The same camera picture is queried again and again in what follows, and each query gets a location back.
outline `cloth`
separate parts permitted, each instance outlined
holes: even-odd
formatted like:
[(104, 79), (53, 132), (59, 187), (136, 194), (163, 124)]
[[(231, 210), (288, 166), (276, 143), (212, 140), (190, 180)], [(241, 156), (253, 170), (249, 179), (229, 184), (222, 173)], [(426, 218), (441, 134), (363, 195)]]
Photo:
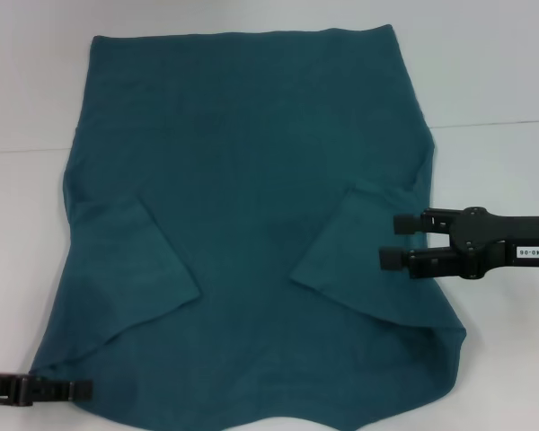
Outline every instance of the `cloth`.
[(32, 367), (163, 431), (339, 430), (454, 385), (434, 280), (382, 272), (433, 141), (391, 26), (93, 40), (66, 167), (71, 246)]

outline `label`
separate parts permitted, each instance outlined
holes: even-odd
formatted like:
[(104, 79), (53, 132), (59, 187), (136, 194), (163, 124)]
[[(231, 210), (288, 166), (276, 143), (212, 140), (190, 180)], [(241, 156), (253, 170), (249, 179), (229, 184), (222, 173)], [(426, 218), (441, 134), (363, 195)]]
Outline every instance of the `label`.
[(539, 247), (517, 247), (517, 257), (520, 259), (539, 259)]

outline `teal shirt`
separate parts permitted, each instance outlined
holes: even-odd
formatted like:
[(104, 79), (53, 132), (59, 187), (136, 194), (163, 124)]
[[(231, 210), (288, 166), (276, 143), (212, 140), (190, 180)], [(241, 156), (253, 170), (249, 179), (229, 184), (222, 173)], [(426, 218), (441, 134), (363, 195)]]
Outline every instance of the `teal shirt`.
[(391, 26), (94, 38), (32, 372), (160, 431), (354, 430), (438, 399), (464, 328), (377, 257), (426, 245), (392, 222), (428, 206), (432, 155)]

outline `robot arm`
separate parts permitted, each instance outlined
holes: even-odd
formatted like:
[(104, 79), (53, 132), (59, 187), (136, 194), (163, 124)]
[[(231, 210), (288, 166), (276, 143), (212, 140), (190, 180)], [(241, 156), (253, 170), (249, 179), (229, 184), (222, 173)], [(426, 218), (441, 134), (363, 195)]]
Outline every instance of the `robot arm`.
[(504, 217), (482, 207), (463, 211), (426, 209), (421, 216), (396, 215), (396, 234), (445, 233), (449, 247), (404, 250), (379, 249), (381, 268), (411, 278), (459, 276), (482, 278), (499, 267), (539, 267), (539, 217)]
[(51, 381), (28, 374), (0, 374), (0, 406), (28, 407), (34, 402), (88, 401), (91, 381)]

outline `white background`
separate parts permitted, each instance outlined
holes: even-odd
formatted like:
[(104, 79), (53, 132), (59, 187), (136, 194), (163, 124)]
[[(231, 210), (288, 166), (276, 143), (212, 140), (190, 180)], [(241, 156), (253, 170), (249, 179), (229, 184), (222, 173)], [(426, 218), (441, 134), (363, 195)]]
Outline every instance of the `white background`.
[[(436, 140), (433, 206), (539, 215), (539, 0), (0, 0), (0, 371), (28, 370), (67, 253), (61, 174), (94, 35), (386, 23)], [(539, 269), (441, 285), (469, 332), (458, 384), (366, 429), (539, 431)], [(86, 429), (128, 428), (69, 404), (0, 408), (0, 430)]]

